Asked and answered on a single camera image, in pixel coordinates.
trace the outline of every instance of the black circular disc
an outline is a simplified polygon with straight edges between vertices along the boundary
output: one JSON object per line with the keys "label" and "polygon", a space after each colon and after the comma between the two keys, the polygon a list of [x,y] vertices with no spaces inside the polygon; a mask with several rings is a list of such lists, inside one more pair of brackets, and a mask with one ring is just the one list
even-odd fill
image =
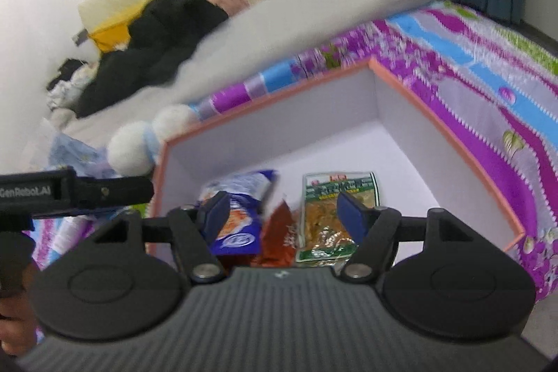
{"label": "black circular disc", "polygon": [[89,249],[86,260],[61,259],[31,288],[35,314],[48,332],[86,341],[146,331],[181,298],[180,277],[167,264],[109,244]]}
{"label": "black circular disc", "polygon": [[389,309],[435,336],[482,340],[509,334],[531,312],[532,280],[502,252],[476,252],[451,243],[399,262],[383,282]]}

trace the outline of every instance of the silver screw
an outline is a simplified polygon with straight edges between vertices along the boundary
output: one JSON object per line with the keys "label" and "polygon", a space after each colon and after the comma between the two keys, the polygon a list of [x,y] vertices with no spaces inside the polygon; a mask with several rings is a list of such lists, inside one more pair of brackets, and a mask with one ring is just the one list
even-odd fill
{"label": "silver screw", "polygon": [[366,278],[372,274],[372,268],[364,263],[351,263],[345,267],[344,273],[353,279]]}
{"label": "silver screw", "polygon": [[213,263],[202,263],[194,268],[193,274],[200,279],[209,279],[217,276],[221,270]]}

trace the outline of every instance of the gray ribbed surface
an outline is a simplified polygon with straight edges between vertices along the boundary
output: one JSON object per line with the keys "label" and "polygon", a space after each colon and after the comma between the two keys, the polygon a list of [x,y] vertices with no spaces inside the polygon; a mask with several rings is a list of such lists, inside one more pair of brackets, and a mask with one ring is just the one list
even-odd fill
{"label": "gray ribbed surface", "polygon": [[365,286],[329,269],[238,269],[197,287],[165,324],[137,339],[79,345],[50,338],[21,360],[30,372],[538,371],[522,340],[479,346],[422,337]]}

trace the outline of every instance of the red snack package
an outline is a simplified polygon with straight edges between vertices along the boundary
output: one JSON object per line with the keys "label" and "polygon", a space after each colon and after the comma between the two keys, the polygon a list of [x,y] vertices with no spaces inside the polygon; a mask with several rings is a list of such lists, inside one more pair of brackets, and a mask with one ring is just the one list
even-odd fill
{"label": "red snack package", "polygon": [[296,255],[296,221],[285,201],[264,224],[261,248],[252,266],[286,268],[293,264]]}

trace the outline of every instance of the oval logo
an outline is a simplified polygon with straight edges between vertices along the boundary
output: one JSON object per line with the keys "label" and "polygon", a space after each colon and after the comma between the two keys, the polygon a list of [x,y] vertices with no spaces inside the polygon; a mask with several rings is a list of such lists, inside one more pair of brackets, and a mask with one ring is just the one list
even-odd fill
{"label": "oval logo", "polygon": [[242,246],[254,243],[256,237],[252,234],[235,234],[223,240],[223,246],[226,248],[241,248]]}

